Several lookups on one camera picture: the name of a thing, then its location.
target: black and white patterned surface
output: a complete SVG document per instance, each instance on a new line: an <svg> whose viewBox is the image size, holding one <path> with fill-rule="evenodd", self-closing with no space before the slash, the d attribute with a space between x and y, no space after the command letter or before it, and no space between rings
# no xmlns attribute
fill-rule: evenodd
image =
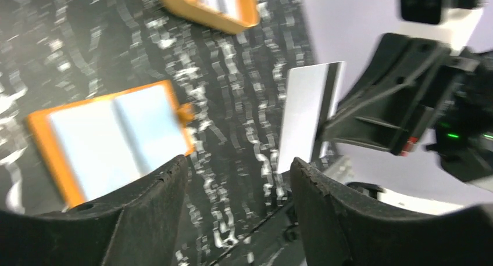
<svg viewBox="0 0 493 266"><path fill-rule="evenodd" d="M260 25L233 37L158 0L0 0L0 208L65 207L26 115L171 79L197 110L175 263L207 265L249 240L285 198L273 172L287 71L314 63L299 0L258 9Z"/></svg>

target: white wall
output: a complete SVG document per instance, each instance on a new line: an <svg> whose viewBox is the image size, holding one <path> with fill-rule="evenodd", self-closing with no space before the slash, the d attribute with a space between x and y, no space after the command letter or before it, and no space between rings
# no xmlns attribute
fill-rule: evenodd
<svg viewBox="0 0 493 266"><path fill-rule="evenodd" d="M366 67L379 36L397 28L396 0L303 0L312 48L319 63L347 61L344 93ZM470 41L476 51L493 49L493 2ZM428 134L424 142L433 139ZM493 193L466 185L437 166L433 153L417 150L395 157L350 145L340 145L351 156L361 181L394 191L457 204L493 202Z"/></svg>

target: table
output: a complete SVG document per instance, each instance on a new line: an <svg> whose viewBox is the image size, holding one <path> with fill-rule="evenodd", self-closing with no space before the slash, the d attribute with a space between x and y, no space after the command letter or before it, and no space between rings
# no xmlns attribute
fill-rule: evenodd
<svg viewBox="0 0 493 266"><path fill-rule="evenodd" d="M258 9L260 25L234 37L179 19L158 0L0 0L0 208L65 208L26 115L171 79L197 109L174 263L231 257L283 205L273 172L285 76L314 63L300 0L259 0ZM257 256L274 261L278 252Z"/></svg>

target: gray wall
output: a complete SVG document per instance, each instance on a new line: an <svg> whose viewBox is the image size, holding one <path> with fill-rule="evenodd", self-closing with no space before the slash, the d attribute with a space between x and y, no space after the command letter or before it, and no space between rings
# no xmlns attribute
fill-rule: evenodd
<svg viewBox="0 0 493 266"><path fill-rule="evenodd" d="M347 61L344 93L365 68L378 37L396 30L396 0L303 0L312 47L319 63ZM493 3L469 44L476 51L493 49ZM431 134L423 142L432 141ZM408 195L457 204L493 201L493 193L466 185L437 166L432 153L408 157L340 145L351 156L358 179Z"/></svg>

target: orange frame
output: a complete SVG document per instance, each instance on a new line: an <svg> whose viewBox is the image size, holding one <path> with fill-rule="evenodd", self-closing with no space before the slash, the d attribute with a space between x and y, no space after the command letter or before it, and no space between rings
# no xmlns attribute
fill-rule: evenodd
<svg viewBox="0 0 493 266"><path fill-rule="evenodd" d="M175 112L178 112L180 104L174 93L173 86L169 80L163 80L153 84L121 91L118 93L99 96L92 99L85 99L45 110L39 110L27 116L27 125L30 131L33 133L34 140L41 152L41 156L45 160L48 166L48 170L51 172L55 183L57 184L63 198L65 199L65 201L67 201L67 204L70 208L82 204L87 200L84 198L83 191L79 187L79 184L75 179L75 176L73 175L72 169L65 159L65 154L63 153L62 148L56 140L55 133L50 126L48 116L53 112L63 109L86 105L97 100L111 100L120 95L129 94L157 85L161 85L165 89L168 101L171 103L173 110ZM195 148L192 142L192 138L186 129L186 122L181 123L183 136L188 146L188 151L185 153L185 155L188 156L195 151Z"/></svg>

